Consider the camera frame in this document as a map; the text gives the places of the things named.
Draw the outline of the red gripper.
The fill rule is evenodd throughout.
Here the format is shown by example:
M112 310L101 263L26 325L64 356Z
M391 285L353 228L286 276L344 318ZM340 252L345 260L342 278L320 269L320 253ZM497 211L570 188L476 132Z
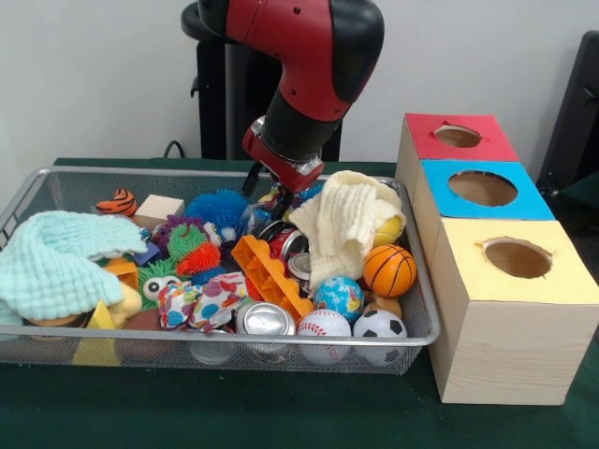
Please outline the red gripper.
M266 168L285 187L279 204L279 219L284 220L290 213L296 193L311 186L322 174L324 163L318 156L307 162L294 162L272 151L261 136L264 120L264 117L256 119L242 140L243 149L255 161L244 182L244 195L254 193L260 172Z

